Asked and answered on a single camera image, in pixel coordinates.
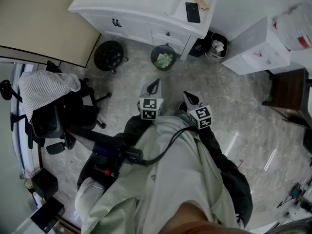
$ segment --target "black pants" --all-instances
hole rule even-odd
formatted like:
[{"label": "black pants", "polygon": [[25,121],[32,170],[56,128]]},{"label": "black pants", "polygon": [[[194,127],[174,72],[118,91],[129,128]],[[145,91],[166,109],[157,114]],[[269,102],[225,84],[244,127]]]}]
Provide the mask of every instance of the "black pants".
[{"label": "black pants", "polygon": [[[151,120],[142,120],[140,116],[133,116],[128,120],[124,132],[117,134],[115,137],[124,141],[127,146],[134,146],[151,124]],[[235,212],[246,226],[252,214],[253,203],[250,187],[245,176],[232,161],[222,154],[220,145],[210,127],[199,130],[199,137],[208,149],[214,163],[221,170],[223,183],[232,197]],[[95,164],[105,164],[106,162],[105,157],[92,153],[79,175],[78,189],[82,182],[91,176]]]}]

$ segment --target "striped cloth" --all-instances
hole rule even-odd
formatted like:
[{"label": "striped cloth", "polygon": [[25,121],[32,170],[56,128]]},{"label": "striped cloth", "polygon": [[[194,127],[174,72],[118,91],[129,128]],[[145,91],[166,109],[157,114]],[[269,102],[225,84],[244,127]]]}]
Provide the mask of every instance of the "striped cloth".
[{"label": "striped cloth", "polygon": [[80,81],[74,74],[49,71],[24,72],[19,78],[20,96],[30,122],[33,111],[68,94],[80,90]]}]

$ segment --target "cabinet handle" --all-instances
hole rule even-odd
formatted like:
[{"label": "cabinet handle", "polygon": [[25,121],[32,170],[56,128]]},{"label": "cabinet handle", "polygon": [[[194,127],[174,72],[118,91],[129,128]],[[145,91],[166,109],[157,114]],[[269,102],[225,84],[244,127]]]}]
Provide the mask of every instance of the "cabinet handle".
[{"label": "cabinet handle", "polygon": [[116,20],[116,23],[117,23],[117,26],[120,28],[120,27],[122,27],[121,25],[120,25],[120,23],[118,22],[118,20]]},{"label": "cabinet handle", "polygon": [[116,27],[117,24],[115,23],[115,19],[113,18],[113,25]]}]

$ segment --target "white countertop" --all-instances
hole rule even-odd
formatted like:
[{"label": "white countertop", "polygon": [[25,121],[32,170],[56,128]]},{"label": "white countertop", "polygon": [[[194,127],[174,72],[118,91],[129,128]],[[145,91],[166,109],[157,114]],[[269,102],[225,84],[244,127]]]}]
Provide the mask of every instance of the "white countertop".
[{"label": "white countertop", "polygon": [[164,20],[191,30],[205,37],[213,16],[216,0],[206,0],[210,10],[199,11],[201,23],[187,22],[185,3],[194,0],[74,0],[69,7],[71,12],[81,10],[119,11]]}]

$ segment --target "white box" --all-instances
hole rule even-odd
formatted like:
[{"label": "white box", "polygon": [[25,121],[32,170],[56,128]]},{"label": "white box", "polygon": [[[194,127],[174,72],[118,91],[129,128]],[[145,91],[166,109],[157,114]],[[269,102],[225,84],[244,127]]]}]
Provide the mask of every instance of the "white box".
[{"label": "white box", "polygon": [[211,126],[212,112],[210,106],[204,106],[189,112],[191,122],[202,129]]},{"label": "white box", "polygon": [[229,44],[222,64],[244,75],[285,67],[290,60],[291,54],[275,33],[272,20],[265,17]]},{"label": "white box", "polygon": [[164,99],[140,98],[141,119],[154,120],[160,115]]}]

